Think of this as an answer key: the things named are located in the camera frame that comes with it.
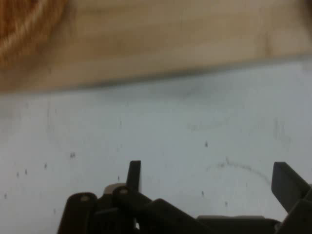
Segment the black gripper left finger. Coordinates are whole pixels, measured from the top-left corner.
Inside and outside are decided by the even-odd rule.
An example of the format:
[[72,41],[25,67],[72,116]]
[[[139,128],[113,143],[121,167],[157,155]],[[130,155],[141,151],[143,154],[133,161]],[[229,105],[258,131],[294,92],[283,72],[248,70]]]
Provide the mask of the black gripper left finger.
[[93,193],[70,196],[59,234],[200,234],[202,225],[191,216],[139,192],[140,161],[131,161],[125,185],[97,198]]

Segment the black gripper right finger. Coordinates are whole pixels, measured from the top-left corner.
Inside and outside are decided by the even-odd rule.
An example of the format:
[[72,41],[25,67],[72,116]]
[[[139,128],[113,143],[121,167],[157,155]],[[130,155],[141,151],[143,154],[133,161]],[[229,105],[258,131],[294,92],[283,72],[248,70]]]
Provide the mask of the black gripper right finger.
[[312,186],[285,162],[275,162],[271,190],[287,212],[277,234],[312,232]]

